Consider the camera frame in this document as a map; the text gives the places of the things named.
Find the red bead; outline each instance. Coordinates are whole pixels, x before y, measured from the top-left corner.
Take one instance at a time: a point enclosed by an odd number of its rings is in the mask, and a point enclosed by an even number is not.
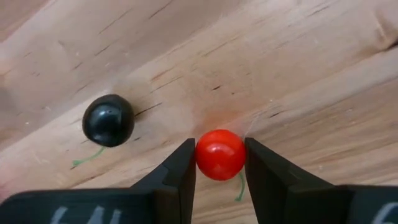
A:
[[[243,168],[246,150],[238,135],[228,130],[213,130],[199,139],[195,157],[207,177],[228,180]]]

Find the wooden board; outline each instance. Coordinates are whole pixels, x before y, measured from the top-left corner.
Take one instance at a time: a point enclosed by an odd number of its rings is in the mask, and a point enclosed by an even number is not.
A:
[[[1,0],[0,1],[0,41],[6,40],[26,20],[34,15],[47,0]]]
[[[252,136],[335,184],[398,185],[393,0],[50,1],[1,43],[0,196],[126,187],[189,137]],[[81,131],[105,93],[127,98],[124,145]],[[194,223],[255,223],[239,180],[199,174]]]

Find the black bead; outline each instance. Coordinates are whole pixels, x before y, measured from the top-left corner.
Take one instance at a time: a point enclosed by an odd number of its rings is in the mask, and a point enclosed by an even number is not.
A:
[[[116,94],[101,96],[83,116],[83,132],[91,141],[106,147],[125,143],[134,129],[130,103]]]

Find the green thread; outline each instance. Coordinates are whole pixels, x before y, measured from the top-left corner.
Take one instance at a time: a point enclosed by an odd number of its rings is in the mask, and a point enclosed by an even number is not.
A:
[[[101,155],[105,150],[105,146],[101,147],[101,149],[94,155],[90,156],[89,158],[78,160],[78,161],[73,161],[73,166],[76,167],[84,162],[90,161],[92,159],[97,158],[99,155]]]
[[[244,188],[245,188],[244,176],[243,176],[243,172],[242,171],[239,172],[239,177],[241,178],[241,193],[235,198],[235,202],[241,202],[242,201],[243,192],[244,192]]]

